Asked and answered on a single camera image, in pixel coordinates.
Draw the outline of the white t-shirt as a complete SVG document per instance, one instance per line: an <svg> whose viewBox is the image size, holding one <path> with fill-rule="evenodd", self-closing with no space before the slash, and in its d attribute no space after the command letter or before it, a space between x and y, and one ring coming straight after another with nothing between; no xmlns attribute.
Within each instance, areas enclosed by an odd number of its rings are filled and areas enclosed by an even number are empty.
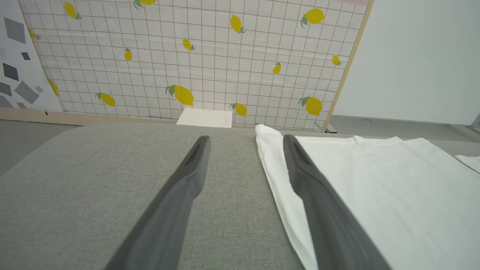
<svg viewBox="0 0 480 270"><path fill-rule="evenodd" d="M423 138L295 139L391 270L480 270L480 156Z"/></svg>

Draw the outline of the grey shapes partition panel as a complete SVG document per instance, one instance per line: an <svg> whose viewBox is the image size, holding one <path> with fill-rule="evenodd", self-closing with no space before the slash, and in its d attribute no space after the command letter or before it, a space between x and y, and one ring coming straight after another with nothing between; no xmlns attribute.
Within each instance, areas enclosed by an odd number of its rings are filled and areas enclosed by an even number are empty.
<svg viewBox="0 0 480 270"><path fill-rule="evenodd" d="M18 0L0 0L0 107L63 112Z"/></svg>

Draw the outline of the lemon print partition panel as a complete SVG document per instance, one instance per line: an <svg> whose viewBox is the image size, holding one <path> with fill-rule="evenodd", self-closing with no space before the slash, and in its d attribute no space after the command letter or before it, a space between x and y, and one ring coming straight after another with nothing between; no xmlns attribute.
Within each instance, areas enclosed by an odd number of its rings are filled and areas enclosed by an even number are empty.
<svg viewBox="0 0 480 270"><path fill-rule="evenodd" d="M18 0L66 113L326 131L374 0Z"/></svg>

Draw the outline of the white rectangular box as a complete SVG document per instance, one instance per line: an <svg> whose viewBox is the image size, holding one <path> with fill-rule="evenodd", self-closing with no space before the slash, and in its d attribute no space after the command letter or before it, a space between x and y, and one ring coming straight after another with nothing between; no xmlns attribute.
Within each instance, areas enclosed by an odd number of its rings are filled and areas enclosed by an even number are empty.
<svg viewBox="0 0 480 270"><path fill-rule="evenodd" d="M208 128L232 128L233 113L231 111L185 108L176 124Z"/></svg>

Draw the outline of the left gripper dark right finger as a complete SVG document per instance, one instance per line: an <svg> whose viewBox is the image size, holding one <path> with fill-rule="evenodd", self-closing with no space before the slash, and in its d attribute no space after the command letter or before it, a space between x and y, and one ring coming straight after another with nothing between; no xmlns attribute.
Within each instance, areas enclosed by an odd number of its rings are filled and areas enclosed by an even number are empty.
<svg viewBox="0 0 480 270"><path fill-rule="evenodd" d="M290 184L302 199L319 270L392 270L295 136L283 137Z"/></svg>

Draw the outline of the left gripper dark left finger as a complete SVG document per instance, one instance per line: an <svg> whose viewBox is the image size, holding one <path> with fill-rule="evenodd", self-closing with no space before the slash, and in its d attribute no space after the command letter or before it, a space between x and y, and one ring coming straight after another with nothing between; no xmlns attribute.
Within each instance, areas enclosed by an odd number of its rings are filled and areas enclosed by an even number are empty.
<svg viewBox="0 0 480 270"><path fill-rule="evenodd" d="M104 270L177 270L192 205L204 188L210 150L210 137L199 137Z"/></svg>

